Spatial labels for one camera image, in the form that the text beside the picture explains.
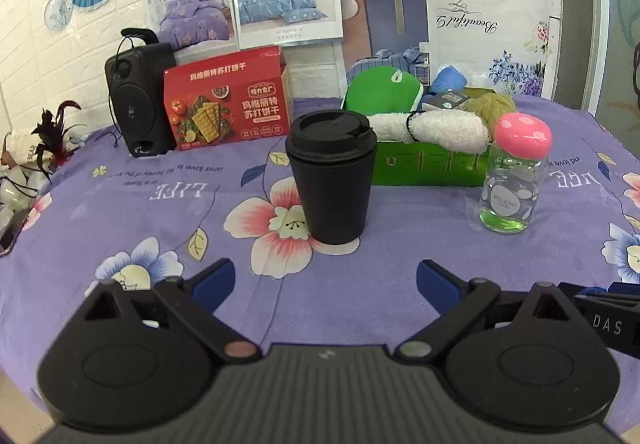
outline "clear plastic bottle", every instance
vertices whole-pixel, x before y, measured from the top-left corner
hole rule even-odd
[[[527,228],[546,176],[551,145],[551,130],[537,117],[513,112],[498,119],[476,208],[487,228],[502,234]]]

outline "black cup lid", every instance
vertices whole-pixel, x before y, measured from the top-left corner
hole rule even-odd
[[[297,118],[287,138],[290,156],[313,162],[343,162],[376,147],[369,119],[347,110],[320,110]]]

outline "pink mushroom cap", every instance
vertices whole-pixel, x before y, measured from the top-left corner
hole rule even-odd
[[[494,139],[502,150],[529,160],[545,158],[553,144],[551,129],[546,122],[519,112],[504,114],[498,119]]]

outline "purple tablecloth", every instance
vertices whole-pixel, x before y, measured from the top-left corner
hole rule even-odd
[[[640,162],[587,113],[516,102],[554,134],[540,204],[516,236],[478,225],[480,188],[375,186],[365,233],[335,249],[305,231],[284,138],[140,160],[94,136],[54,176],[50,201],[0,260],[0,367],[34,397],[38,362],[94,280],[144,287],[221,257],[236,264],[237,281],[216,315],[263,348],[397,345],[436,317],[415,286],[425,258],[513,290],[535,281],[637,283],[626,248],[640,246],[632,236],[640,178],[631,175]],[[301,100],[296,111],[329,104],[337,101]],[[640,422],[640,363],[615,357],[622,380],[608,423],[623,432]]]

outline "brand logo on box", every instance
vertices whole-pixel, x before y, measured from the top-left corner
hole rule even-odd
[[[268,98],[276,95],[276,85],[274,83],[256,83],[247,88],[247,93],[251,98]]]

